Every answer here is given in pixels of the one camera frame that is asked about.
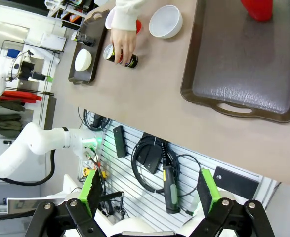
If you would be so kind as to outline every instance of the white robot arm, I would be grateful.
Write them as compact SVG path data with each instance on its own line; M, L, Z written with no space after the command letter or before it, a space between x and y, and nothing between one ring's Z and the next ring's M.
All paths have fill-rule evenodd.
M6 79L11 72L12 59L0 57L0 96L6 86ZM51 150L70 148L81 156L85 146L97 147L93 133L89 130L55 128L44 131L35 123L25 126L13 144L0 156L0 178L10 176L29 156L45 154Z

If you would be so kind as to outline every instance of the blue object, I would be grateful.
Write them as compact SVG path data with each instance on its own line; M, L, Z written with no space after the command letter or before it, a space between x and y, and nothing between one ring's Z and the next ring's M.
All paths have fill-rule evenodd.
M7 51L7 56L8 57L11 57L11 58L16 58L18 56L18 54L20 53L19 50L16 50L16 49L9 49Z

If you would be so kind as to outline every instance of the can lid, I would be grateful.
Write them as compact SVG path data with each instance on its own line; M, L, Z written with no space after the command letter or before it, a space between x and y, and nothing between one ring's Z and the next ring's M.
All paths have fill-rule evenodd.
M71 40L74 41L77 36L77 31L74 31L71 35Z
M113 45L109 44L104 49L103 58L106 60L109 59L113 55L113 52L114 52L114 47L113 47Z

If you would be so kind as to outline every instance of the red garment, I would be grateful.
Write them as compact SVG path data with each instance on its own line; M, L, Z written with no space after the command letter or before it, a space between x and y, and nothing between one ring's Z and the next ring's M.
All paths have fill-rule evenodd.
M30 99L30 100L41 100L41 96L37 96L36 94L24 91L10 91L6 90L3 93L6 97L14 97L15 99Z
M3 95L0 97L0 100L21 100L21 102L25 102L25 103L36 103L36 100L32 100L32 99L8 97L8 96L3 96Z
M273 0L241 0L249 15L257 21L268 21L272 17Z

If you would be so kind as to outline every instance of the white bowl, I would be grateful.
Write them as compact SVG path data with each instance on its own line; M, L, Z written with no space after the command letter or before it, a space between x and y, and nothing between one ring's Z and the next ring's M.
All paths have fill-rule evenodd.
M176 6L167 5L159 8L149 22L150 33L159 38L175 36L181 29L183 18Z
M85 71L89 68L90 64L92 62L92 56L89 51L86 49L81 49L79 53L77 54L76 60L75 60L75 69L78 72Z
M106 17L105 28L108 30L110 30L112 28L112 21L114 18L115 11L116 11L116 7L114 7Z

